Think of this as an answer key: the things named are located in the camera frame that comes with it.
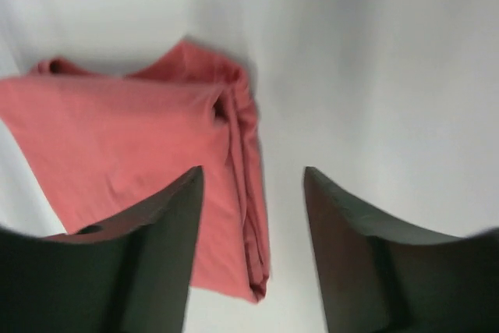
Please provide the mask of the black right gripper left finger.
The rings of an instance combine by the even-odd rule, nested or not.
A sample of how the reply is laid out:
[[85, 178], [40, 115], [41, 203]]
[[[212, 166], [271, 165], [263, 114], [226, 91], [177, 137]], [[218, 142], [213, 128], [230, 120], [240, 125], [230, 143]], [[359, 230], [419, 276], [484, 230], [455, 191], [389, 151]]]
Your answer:
[[72, 234], [1, 231], [4, 332], [180, 332], [203, 170]]

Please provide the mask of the pink polo shirt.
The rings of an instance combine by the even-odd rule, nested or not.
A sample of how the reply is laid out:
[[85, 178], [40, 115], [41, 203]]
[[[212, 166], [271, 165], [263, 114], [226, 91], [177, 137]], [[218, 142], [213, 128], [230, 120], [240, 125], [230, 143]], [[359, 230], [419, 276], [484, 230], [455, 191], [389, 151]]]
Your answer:
[[191, 284], [250, 302], [265, 297], [270, 246], [257, 108], [238, 63], [188, 41], [126, 76], [44, 60], [1, 81], [1, 118], [71, 233], [200, 166]]

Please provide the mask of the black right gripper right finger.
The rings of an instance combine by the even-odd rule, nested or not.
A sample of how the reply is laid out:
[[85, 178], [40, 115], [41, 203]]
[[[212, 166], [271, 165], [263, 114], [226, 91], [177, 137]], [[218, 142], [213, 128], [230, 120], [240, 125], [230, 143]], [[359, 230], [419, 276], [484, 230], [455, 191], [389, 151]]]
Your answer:
[[455, 237], [368, 204], [314, 167], [303, 189], [330, 332], [495, 332], [498, 230]]

